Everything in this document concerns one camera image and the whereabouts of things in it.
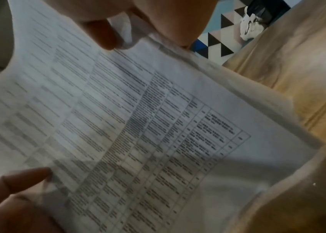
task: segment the wooden furniture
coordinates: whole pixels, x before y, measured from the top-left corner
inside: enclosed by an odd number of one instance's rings
[[[326,0],[304,0],[225,67],[292,98],[300,122],[326,142]],[[326,232],[326,160],[234,232]]]

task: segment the hand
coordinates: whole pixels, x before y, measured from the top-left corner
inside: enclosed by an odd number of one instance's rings
[[[193,43],[206,27],[218,0],[45,0],[73,19],[101,47],[112,50],[117,38],[106,20],[132,10],[179,46]]]
[[[51,175],[49,168],[0,176],[0,233],[61,233],[54,221],[28,199],[12,195]]]

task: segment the geometric pattern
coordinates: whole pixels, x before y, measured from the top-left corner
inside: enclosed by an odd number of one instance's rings
[[[207,27],[190,50],[219,65],[238,52],[245,43],[240,38],[241,13],[246,6],[244,2],[248,3],[249,0],[218,1]]]

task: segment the blue triangle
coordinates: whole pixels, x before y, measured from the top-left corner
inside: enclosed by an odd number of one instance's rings
[[[194,51],[198,51],[198,50],[202,50],[204,48],[207,48],[208,46],[206,46],[203,42],[201,42],[200,40],[196,40],[194,42],[194,46],[193,46],[193,50]]]

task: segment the white paper sheet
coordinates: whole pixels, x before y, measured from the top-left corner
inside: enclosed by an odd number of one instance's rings
[[[152,39],[102,51],[41,2],[10,6],[0,172],[51,166],[45,205],[69,232],[222,232],[320,147]]]

